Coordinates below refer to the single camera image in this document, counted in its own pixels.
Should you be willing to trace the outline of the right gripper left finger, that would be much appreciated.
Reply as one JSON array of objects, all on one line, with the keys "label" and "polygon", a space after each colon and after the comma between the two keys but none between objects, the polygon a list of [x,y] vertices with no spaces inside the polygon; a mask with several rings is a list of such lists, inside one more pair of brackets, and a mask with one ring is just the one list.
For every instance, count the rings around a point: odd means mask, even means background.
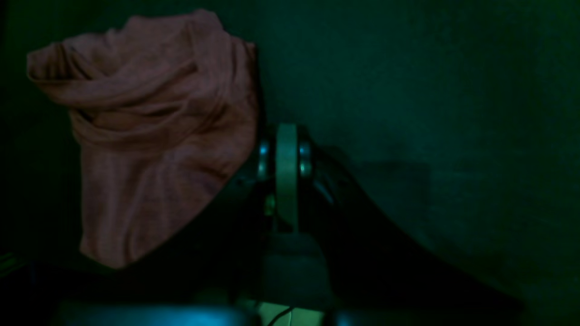
[{"label": "right gripper left finger", "polygon": [[259,128],[255,147],[243,168],[239,170],[236,183],[248,190],[240,213],[247,227],[258,233],[268,234],[275,228],[275,172],[277,126]]}]

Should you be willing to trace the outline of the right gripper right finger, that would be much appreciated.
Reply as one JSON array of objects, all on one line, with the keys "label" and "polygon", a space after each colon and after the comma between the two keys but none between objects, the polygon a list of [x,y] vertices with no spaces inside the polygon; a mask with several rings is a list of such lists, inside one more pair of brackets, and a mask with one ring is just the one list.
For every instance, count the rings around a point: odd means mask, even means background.
[{"label": "right gripper right finger", "polygon": [[306,231],[300,221],[312,206],[328,208],[322,218],[343,232],[358,233],[359,187],[353,175],[296,124],[275,128],[275,230],[282,235]]}]

